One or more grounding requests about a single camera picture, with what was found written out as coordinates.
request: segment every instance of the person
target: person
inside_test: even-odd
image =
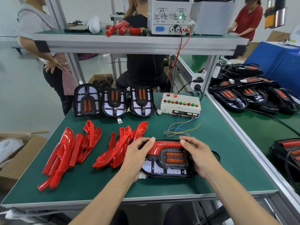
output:
[[[148,0],[128,0],[129,8],[123,20],[133,28],[148,28]],[[120,75],[116,87],[126,89],[129,86],[167,87],[167,75],[164,73],[165,55],[127,54],[127,71]]]
[[[47,83],[54,88],[62,102],[62,109],[66,116],[72,108],[76,83],[69,68],[66,57],[62,53],[41,53],[32,39],[32,34],[54,29],[51,17],[47,15],[43,6],[45,0],[25,0],[18,12],[20,29],[18,41],[22,48],[40,58],[44,62],[43,75]]]
[[[231,216],[234,224],[280,225],[247,190],[217,161],[205,143],[188,136],[180,143],[192,156],[197,173],[205,178]],[[140,150],[139,147],[148,141]],[[124,211],[117,210],[130,186],[138,180],[140,169],[155,138],[138,138],[127,148],[124,162],[95,199],[69,225],[128,224]],[[166,214],[165,225],[192,225],[182,206],[172,206]]]
[[[255,29],[260,24],[263,17],[263,8],[261,0],[245,0],[246,5],[241,9],[229,31],[233,31],[238,36],[252,41],[255,35]]]

